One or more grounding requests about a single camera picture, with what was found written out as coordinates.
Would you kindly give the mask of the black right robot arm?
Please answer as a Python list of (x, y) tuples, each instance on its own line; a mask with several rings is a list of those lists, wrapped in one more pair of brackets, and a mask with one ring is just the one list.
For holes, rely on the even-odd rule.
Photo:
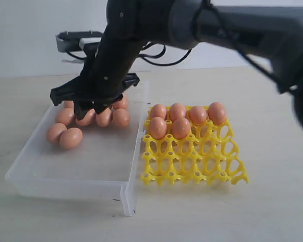
[(53, 88), (54, 105), (73, 101), (75, 114), (101, 113), (138, 84), (127, 77), (149, 43), (192, 49), (201, 42), (236, 50), (293, 96), (303, 128), (303, 7), (214, 6), (210, 1), (108, 1), (107, 26), (80, 75)]

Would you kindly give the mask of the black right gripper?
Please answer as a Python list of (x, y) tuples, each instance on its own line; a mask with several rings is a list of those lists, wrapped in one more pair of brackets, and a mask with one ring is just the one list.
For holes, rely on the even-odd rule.
[(96, 55), (86, 60), (80, 76), (51, 89), (52, 103), (58, 106), (73, 100), (78, 120), (92, 109), (102, 113), (122, 100), (124, 91), (139, 83), (139, 77), (129, 73), (139, 53), (140, 45), (99, 45)]

